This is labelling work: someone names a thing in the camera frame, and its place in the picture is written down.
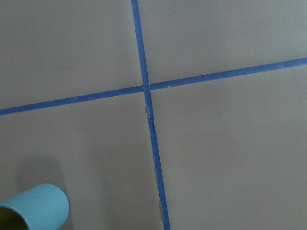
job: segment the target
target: light blue cup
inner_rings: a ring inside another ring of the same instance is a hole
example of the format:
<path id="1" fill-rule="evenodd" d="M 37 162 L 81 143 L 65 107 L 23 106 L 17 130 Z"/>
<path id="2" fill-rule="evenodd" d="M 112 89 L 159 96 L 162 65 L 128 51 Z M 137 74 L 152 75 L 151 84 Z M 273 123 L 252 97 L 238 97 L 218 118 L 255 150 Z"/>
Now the light blue cup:
<path id="1" fill-rule="evenodd" d="M 41 184 L 0 202 L 0 230 L 58 230 L 69 214 L 65 193 Z"/>

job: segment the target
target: blue painter's tape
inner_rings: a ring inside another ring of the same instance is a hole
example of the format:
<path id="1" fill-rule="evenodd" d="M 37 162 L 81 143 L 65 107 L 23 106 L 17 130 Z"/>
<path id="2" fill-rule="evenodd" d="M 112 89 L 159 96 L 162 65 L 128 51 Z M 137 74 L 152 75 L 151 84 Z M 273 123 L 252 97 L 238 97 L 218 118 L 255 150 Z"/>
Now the blue painter's tape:
<path id="1" fill-rule="evenodd" d="M 116 97 L 116 96 L 132 94 L 132 93 L 137 93 L 137 92 L 142 92 L 142 91 L 143 91 L 142 86 L 135 86 L 135 87 L 124 88 L 124 89 L 119 89 L 119 90 L 110 90 L 106 92 L 92 93 L 92 94 L 83 95 L 83 96 L 64 98 L 64 99 L 48 101 L 48 102 L 41 102 L 41 103 L 36 103 L 36 104 L 27 104 L 27 105 L 22 105 L 22 106 L 17 106 L 13 108 L 7 108 L 7 109 L 0 109 L 0 115 L 14 114 L 14 113 L 19 113 L 19 112 L 49 108 L 49 107 L 65 105 L 65 104 L 92 101 L 92 100 L 97 100 L 97 99 L 102 99 L 102 98 L 107 98 L 107 97 Z"/>
<path id="2" fill-rule="evenodd" d="M 162 175 L 162 167 L 161 167 L 161 162 L 160 162 L 160 152 L 159 152 L 159 146 L 158 146 L 157 133 L 155 130 L 155 125 L 154 125 L 154 110 L 153 110 L 153 103 L 152 103 L 152 97 L 151 97 L 151 92 L 150 92 L 150 84 L 149 84 L 147 64 L 146 64 L 146 56 L 145 56 L 142 27 L 141 27 L 141 21 L 140 21 L 139 6 L 138 6 L 137 0 L 131 0 L 131 3 L 132 3 L 133 18 L 134 18 L 136 41 L 137 41 L 139 59 L 140 59 L 142 82 L 143 82 L 143 88 L 144 88 L 143 91 L 144 91 L 145 103 L 146 103 L 146 106 L 149 112 L 148 125 L 149 125 L 149 132 L 150 132 L 151 144 L 152 144 L 152 149 L 153 149 L 155 175 L 157 179 L 159 198 L 160 198 L 160 203 L 161 203 L 162 213 L 163 213 L 163 226 L 165 230 L 170 230 L 166 196 L 165 196 L 165 188 L 164 188 L 163 175 Z"/>
<path id="3" fill-rule="evenodd" d="M 168 87 L 174 87 L 174 86 L 180 86 L 180 85 L 188 85 L 188 84 L 194 84 L 204 81 L 212 81 L 217 79 L 223 79 L 223 78 L 230 78 L 230 77 L 237 77 L 247 74 L 253 74 L 253 73 L 260 73 L 260 72 L 267 72 L 272 70 L 278 70 L 278 69 L 286 69 L 291 67 L 298 67 L 307 65 L 307 58 L 302 59 L 295 59 L 290 61 L 283 61 L 283 62 L 276 62 L 261 66 L 253 66 L 253 67 L 247 67 L 242 69 L 234 69 L 219 73 L 210 73 L 205 75 L 199 75 L 195 77 L 189 77 L 189 78 L 182 78 L 177 80 L 169 80 L 159 83 L 154 83 L 150 85 L 151 90 L 158 90 L 158 89 L 164 89 Z"/>

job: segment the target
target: container opening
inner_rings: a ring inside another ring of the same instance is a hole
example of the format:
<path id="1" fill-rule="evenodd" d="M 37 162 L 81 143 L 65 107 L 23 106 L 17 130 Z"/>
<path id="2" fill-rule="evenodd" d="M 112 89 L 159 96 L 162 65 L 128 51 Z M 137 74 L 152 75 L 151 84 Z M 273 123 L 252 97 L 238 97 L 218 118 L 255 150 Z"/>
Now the container opening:
<path id="1" fill-rule="evenodd" d="M 29 230 L 24 219 L 9 208 L 0 207 L 0 229 Z"/>

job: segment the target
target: gray floor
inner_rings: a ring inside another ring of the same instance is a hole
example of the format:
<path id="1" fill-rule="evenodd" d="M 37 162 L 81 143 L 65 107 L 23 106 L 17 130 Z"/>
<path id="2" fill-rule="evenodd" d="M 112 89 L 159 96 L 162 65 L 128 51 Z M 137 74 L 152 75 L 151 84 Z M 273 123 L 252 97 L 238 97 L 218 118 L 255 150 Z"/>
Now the gray floor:
<path id="1" fill-rule="evenodd" d="M 151 82 L 306 58 L 303 0 L 140 0 Z M 0 1 L 0 109 L 142 85 L 131 3 Z M 152 91 L 171 229 L 307 228 L 307 67 Z M 162 230 L 143 93 L 0 116 L 0 200 Z"/>

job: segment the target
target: blue plastic container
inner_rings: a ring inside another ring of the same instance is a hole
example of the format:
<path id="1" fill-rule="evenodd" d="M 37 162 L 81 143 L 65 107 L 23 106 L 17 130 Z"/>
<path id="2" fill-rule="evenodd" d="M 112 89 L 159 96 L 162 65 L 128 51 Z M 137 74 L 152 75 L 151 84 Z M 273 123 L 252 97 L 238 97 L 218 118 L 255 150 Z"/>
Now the blue plastic container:
<path id="1" fill-rule="evenodd" d="M 69 214 L 65 193 L 52 184 L 41 184 L 0 202 L 0 229 L 58 230 Z"/>

